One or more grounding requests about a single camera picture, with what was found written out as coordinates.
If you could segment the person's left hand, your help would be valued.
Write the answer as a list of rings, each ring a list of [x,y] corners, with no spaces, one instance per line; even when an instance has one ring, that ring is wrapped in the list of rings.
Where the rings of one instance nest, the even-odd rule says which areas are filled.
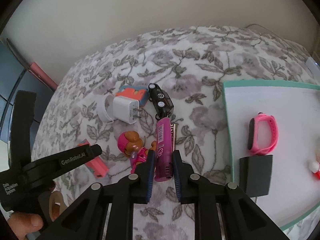
[[[16,237],[23,240],[27,239],[27,234],[39,231],[43,227],[43,220],[38,214],[14,212],[8,224]]]

